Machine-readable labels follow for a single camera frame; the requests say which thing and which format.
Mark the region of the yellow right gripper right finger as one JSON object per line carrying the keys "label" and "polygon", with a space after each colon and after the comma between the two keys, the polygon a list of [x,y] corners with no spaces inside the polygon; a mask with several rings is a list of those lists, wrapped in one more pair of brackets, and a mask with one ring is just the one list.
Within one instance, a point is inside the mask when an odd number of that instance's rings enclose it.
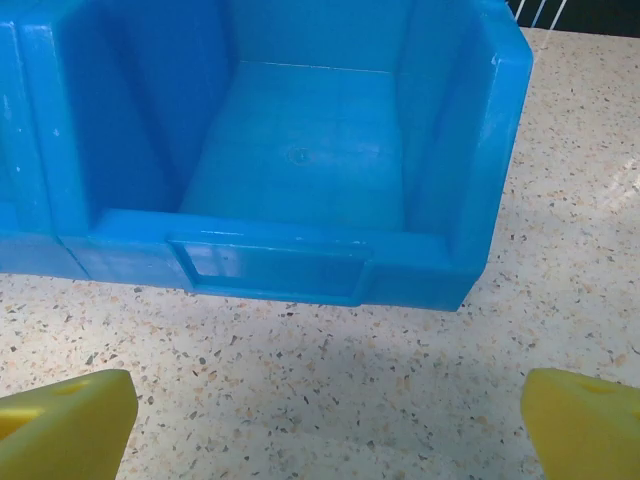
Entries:
{"label": "yellow right gripper right finger", "polygon": [[640,480],[640,388],[534,369],[521,414],[546,480]]}

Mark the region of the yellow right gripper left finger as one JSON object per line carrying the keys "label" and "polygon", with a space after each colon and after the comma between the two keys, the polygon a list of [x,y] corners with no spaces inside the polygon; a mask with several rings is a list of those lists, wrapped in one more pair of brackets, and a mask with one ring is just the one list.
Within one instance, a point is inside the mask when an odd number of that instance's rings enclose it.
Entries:
{"label": "yellow right gripper left finger", "polygon": [[137,413],[120,369],[0,398],[0,480],[115,480]]}

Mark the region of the blue plastic storage bin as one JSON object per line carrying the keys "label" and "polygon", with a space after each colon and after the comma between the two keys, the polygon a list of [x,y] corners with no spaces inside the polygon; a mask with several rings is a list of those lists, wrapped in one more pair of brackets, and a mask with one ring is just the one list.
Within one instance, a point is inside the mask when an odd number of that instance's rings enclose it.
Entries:
{"label": "blue plastic storage bin", "polygon": [[0,1],[0,273],[86,280],[53,230],[19,40],[32,5]]}
{"label": "blue plastic storage bin", "polygon": [[53,230],[88,278],[454,311],[532,69],[506,0],[40,0]]}

